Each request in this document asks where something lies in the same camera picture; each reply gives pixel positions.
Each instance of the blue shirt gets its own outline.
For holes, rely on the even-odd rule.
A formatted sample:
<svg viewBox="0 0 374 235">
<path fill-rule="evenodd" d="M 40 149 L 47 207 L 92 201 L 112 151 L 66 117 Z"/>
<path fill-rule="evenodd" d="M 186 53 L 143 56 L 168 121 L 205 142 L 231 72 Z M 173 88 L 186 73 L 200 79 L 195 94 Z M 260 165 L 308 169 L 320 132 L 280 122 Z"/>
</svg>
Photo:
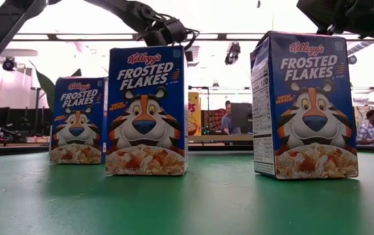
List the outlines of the blue shirt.
<svg viewBox="0 0 374 235">
<path fill-rule="evenodd" d="M 240 134 L 240 127 L 233 127 L 232 118 L 228 115 L 224 115 L 221 119 L 221 131 L 224 131 L 225 128 L 228 129 L 229 134 Z"/>
</svg>

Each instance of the kellogg's logo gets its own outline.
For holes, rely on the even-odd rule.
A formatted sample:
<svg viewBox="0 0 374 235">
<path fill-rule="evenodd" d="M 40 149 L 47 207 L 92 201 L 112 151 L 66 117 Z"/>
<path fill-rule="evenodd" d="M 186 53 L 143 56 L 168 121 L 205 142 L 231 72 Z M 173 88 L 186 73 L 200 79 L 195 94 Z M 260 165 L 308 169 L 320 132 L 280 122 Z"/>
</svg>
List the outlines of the kellogg's logo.
<svg viewBox="0 0 374 235">
<path fill-rule="evenodd" d="M 127 58 L 127 63 L 134 65 L 135 63 L 145 63 L 145 65 L 152 65 L 160 61 L 162 56 L 160 54 L 148 55 L 147 52 L 135 53 Z"/>
<path fill-rule="evenodd" d="M 324 46 L 310 46 L 310 42 L 294 42 L 290 45 L 290 52 L 305 52 L 309 56 L 317 56 L 324 52 Z"/>
<path fill-rule="evenodd" d="M 88 90 L 90 87 L 91 87 L 90 84 L 85 84 L 85 85 L 83 85 L 83 84 L 80 83 L 80 82 L 78 82 L 78 83 L 77 83 L 77 82 L 73 82 L 73 83 L 71 83 L 71 84 L 68 85 L 68 89 L 69 89 L 69 90 L 78 89 L 78 90 L 80 90 L 80 91 L 86 91 L 86 90 Z"/>
</svg>

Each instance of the yellow box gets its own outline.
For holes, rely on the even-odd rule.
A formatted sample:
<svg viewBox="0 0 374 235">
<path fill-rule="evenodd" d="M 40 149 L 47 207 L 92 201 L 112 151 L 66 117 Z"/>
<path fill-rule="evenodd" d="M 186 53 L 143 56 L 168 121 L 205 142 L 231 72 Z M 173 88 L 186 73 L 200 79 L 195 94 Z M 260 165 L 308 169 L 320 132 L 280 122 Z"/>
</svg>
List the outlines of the yellow box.
<svg viewBox="0 0 374 235">
<path fill-rule="evenodd" d="M 200 93 L 188 92 L 188 135 L 201 135 Z"/>
</svg>

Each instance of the tiger ear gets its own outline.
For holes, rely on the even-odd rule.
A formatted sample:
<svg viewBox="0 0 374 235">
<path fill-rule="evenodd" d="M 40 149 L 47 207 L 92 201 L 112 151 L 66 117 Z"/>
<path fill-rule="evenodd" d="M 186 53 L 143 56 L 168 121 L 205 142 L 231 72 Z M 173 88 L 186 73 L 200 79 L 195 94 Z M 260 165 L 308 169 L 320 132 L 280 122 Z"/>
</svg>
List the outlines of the tiger ear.
<svg viewBox="0 0 374 235">
<path fill-rule="evenodd" d="M 133 97 L 134 97 L 133 93 L 129 90 L 125 91 L 124 94 L 123 94 L 124 99 L 131 99 Z"/>
<path fill-rule="evenodd" d="M 166 89 L 163 86 L 159 86 L 155 93 L 156 97 L 158 99 L 165 98 L 166 97 Z"/>
<path fill-rule="evenodd" d="M 93 110 L 93 107 L 91 105 L 87 106 L 87 109 L 85 109 L 85 112 L 89 114 Z"/>
<path fill-rule="evenodd" d="M 325 80 L 323 82 L 323 90 L 325 92 L 329 92 L 329 91 L 333 90 L 333 83 L 332 83 L 332 81 L 330 81 L 329 79 Z"/>
<path fill-rule="evenodd" d="M 293 82 L 293 83 L 291 83 L 291 89 L 293 91 L 298 91 L 300 89 L 300 87 L 296 82 Z"/>
</svg>

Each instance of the person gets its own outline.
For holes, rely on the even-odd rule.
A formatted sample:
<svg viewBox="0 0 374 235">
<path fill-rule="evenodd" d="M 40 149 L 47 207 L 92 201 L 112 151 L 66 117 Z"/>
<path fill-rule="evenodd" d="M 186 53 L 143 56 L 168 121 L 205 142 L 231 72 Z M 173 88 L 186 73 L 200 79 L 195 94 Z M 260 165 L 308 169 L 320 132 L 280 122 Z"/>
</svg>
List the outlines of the person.
<svg viewBox="0 0 374 235">
<path fill-rule="evenodd" d="M 226 101 L 226 114 L 221 119 L 221 130 L 226 134 L 240 134 L 239 127 L 232 126 L 232 105 Z"/>
<path fill-rule="evenodd" d="M 356 141 L 359 145 L 374 145 L 374 110 L 367 112 L 367 121 L 359 126 Z"/>
</svg>

